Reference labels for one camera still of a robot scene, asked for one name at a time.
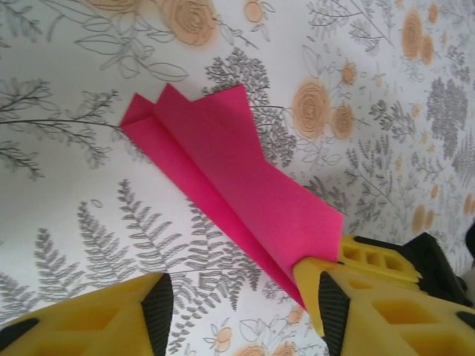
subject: leaf drawing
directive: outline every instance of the leaf drawing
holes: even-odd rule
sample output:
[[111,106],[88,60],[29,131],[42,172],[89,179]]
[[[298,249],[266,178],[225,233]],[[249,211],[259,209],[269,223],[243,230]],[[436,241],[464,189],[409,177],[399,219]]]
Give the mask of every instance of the leaf drawing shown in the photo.
[[187,260],[187,257],[176,255],[187,248],[187,243],[173,245],[182,235],[171,234],[164,237],[171,221],[159,222],[162,214],[152,214],[150,207],[141,208],[142,201],[135,199],[128,180],[119,183],[117,199],[123,204],[120,208],[124,212],[123,220],[128,222],[127,229],[135,248],[142,252],[137,254],[139,270],[142,273],[169,272],[169,270]]
[[342,214],[348,216],[347,209],[350,207],[350,201],[344,191],[341,191],[335,186],[333,186],[331,190],[328,190],[317,176],[313,176],[313,179],[309,181],[309,185],[304,185],[304,188],[314,193],[314,195],[324,200],[328,205]]
[[475,142],[472,130],[465,133],[453,157],[452,167],[459,181],[467,188],[475,178]]
[[22,8],[16,8],[21,3],[21,0],[0,1],[0,13],[4,14],[7,26],[13,37],[18,37],[21,34],[35,43],[38,41],[38,36],[43,34],[38,27],[39,20],[28,18],[33,6],[27,5]]
[[56,303],[79,295],[88,286],[81,283],[80,278],[84,271],[77,271],[79,263],[68,265],[66,256],[59,255],[54,249],[50,233],[45,228],[38,230],[36,237],[37,261],[35,265],[39,274],[39,296],[49,303]]
[[395,206],[391,200],[393,174],[390,166],[393,149],[390,147],[389,136],[381,136],[377,140],[359,139],[358,148],[359,152],[355,148],[347,149],[350,167],[345,170],[348,186],[361,183],[356,218],[350,223],[351,232],[362,228],[366,223],[375,222],[387,204]]
[[397,139],[399,143],[405,143],[408,137],[414,140],[416,125],[410,114],[404,113],[399,100],[390,107],[390,112],[388,112],[386,102],[379,100],[377,104],[371,105],[369,114],[374,116],[375,121],[379,121],[382,130],[390,130],[393,138]]
[[206,75],[214,82],[211,88],[204,88],[206,95],[243,84],[261,140],[264,156],[273,165],[281,162],[290,164],[297,139],[289,134],[286,121],[292,117],[289,108],[271,105],[266,92],[269,86],[267,70],[259,59],[250,59],[241,49],[235,47],[231,55],[214,58],[206,67]]
[[0,272],[0,326],[15,317],[20,317],[33,311],[40,298],[35,291],[27,291],[29,286],[20,286],[18,281]]
[[129,246],[119,247],[119,237],[114,238],[113,233],[99,224],[86,202],[81,202],[78,210],[79,229],[90,263],[90,273],[85,275],[89,284],[99,289],[127,280],[137,270],[135,260],[125,257]]
[[455,154],[459,130],[464,130],[467,118],[468,99],[464,88],[452,79],[447,84],[440,77],[434,79],[426,105],[426,120],[433,120],[433,137],[444,142],[444,158],[451,158]]

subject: black object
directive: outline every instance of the black object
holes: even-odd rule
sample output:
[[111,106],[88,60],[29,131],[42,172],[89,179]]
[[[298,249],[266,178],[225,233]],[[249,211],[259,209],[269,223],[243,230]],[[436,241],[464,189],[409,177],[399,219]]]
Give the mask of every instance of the black object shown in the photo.
[[141,304],[154,356],[164,356],[173,313],[173,289],[169,274],[160,278]]
[[318,305],[330,356],[340,356],[350,310],[350,298],[325,271],[320,274]]
[[0,352],[17,341],[25,332],[28,332],[37,323],[39,323],[39,319],[32,317],[31,319],[20,321],[0,330]]
[[472,329],[475,329],[475,314],[469,313],[468,311],[459,311],[457,317],[465,324],[470,326]]
[[398,252],[422,275],[419,288],[430,296],[448,300],[463,306],[473,303],[464,295],[463,285],[452,271],[444,252],[435,238],[427,233],[420,234],[403,246],[357,236],[357,243],[388,248]]

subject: pink paper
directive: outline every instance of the pink paper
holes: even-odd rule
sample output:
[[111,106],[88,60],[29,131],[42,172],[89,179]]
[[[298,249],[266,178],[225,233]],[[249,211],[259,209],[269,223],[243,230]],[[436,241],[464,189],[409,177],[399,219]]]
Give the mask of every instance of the pink paper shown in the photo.
[[222,92],[190,103],[167,85],[154,110],[290,279],[304,257],[337,261],[343,217],[234,132],[236,122],[252,121],[242,95]]
[[[121,128],[139,148],[200,208],[221,230],[246,252],[295,301],[304,305],[294,283],[255,239],[201,170],[153,116],[154,104],[136,95]],[[229,122],[235,133],[248,136],[248,145],[259,150],[253,123]]]

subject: rectangular hole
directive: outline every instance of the rectangular hole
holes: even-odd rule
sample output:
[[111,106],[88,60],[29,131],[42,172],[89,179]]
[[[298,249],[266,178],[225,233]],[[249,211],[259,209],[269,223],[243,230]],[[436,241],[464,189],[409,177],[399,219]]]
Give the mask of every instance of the rectangular hole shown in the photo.
[[343,247],[343,255],[349,260],[355,260],[361,262],[361,250],[353,247]]
[[103,308],[80,309],[76,314],[71,315],[58,330],[103,330],[118,312],[119,308],[106,306]]
[[450,332],[411,332],[401,335],[418,356],[475,355],[469,340]]
[[366,261],[370,264],[370,265],[374,265],[374,266],[378,266],[378,267],[382,267],[382,260],[381,260],[381,257],[378,253],[376,252],[367,252],[366,253]]
[[404,266],[397,258],[385,255],[384,261],[386,262],[386,267],[389,269],[393,269],[394,271],[404,271]]
[[68,345],[41,345],[33,356],[81,356],[86,350],[86,345],[68,344]]
[[432,324],[438,320],[411,300],[377,300],[374,308],[389,324]]

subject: orange rose print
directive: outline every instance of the orange rose print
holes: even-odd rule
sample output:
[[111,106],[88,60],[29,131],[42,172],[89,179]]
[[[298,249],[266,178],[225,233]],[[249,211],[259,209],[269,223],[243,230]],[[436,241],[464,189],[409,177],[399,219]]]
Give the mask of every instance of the orange rose print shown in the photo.
[[422,230],[424,221],[425,221],[425,207],[423,206],[423,204],[419,204],[416,207],[416,210],[414,211],[414,215],[413,215],[412,228],[413,228],[414,234]]
[[225,352],[231,345],[231,328],[221,329],[216,335],[216,341],[214,342],[214,349],[218,352]]
[[434,213],[433,213],[433,210],[430,209],[428,212],[427,212],[427,216],[425,217],[425,228],[430,228],[433,224],[433,217],[434,217]]
[[422,39],[421,59],[425,65],[429,65],[430,63],[432,63],[433,43],[432,43],[432,37],[430,37],[430,35],[426,35]]
[[353,85],[356,78],[356,65],[354,63],[346,63],[341,70],[341,80],[346,85]]
[[354,118],[349,105],[343,104],[336,109],[332,118],[332,131],[339,139],[347,139],[353,132]]
[[413,119],[415,119],[416,117],[419,117],[421,110],[422,110],[422,105],[420,105],[419,103],[413,105],[413,108],[410,111],[410,114],[413,117]]
[[277,350],[272,354],[272,356],[295,356],[295,347],[291,343],[283,343],[280,345]]
[[439,194],[439,186],[437,184],[434,184],[434,186],[432,187],[432,191],[430,191],[430,198],[437,198],[437,194]]
[[294,96],[293,108],[294,124],[298,132],[308,139],[320,136],[330,111],[325,87],[318,82],[302,85]]
[[304,308],[302,308],[301,306],[294,306],[288,316],[289,324],[295,325],[295,324],[300,323],[300,320],[302,319],[303,316],[304,316]]
[[437,4],[432,3],[429,7],[429,22],[435,24],[439,18],[439,7]]
[[422,22],[419,12],[411,10],[402,25],[402,51],[407,58],[414,60],[419,54],[422,40]]
[[465,198],[465,204],[463,205],[463,212],[465,215],[469,215],[472,209],[472,194],[468,193]]
[[168,28],[188,45],[204,45],[216,29],[211,0],[168,0],[161,11]]
[[262,5],[259,1],[248,1],[244,7],[246,19],[249,22],[259,22],[262,19]]
[[238,352],[236,356],[266,356],[266,351],[261,346],[249,346]]
[[139,4],[140,0],[88,0],[88,3],[101,10],[125,11]]

